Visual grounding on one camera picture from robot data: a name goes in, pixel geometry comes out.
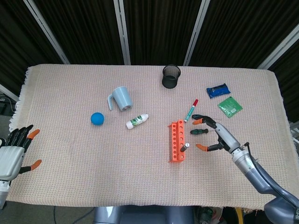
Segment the left robot hand, orange fingertips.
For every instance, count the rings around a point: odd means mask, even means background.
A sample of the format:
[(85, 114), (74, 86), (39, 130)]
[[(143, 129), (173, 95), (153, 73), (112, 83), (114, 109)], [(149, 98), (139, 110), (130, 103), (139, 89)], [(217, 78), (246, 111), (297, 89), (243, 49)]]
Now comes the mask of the left robot hand, orange fingertips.
[(23, 174), (38, 168), (42, 160), (39, 159), (30, 166), (22, 166), (25, 154), (32, 140), (40, 130), (30, 130), (33, 125), (14, 129), (6, 139), (1, 138), (0, 145), (0, 180), (10, 182), (19, 174)]

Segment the right robot hand, orange fingertips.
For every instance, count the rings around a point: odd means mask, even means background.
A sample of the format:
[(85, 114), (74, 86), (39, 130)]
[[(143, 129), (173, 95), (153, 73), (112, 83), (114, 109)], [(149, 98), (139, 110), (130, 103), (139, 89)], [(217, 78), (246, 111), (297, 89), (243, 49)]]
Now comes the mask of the right robot hand, orange fingertips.
[(196, 147), (204, 152), (211, 152), (215, 150), (225, 149), (229, 153), (241, 147), (239, 141), (220, 123), (217, 123), (209, 116), (192, 115), (193, 125), (206, 123), (209, 127), (213, 128), (218, 135), (218, 143), (211, 146), (203, 146), (196, 144)]

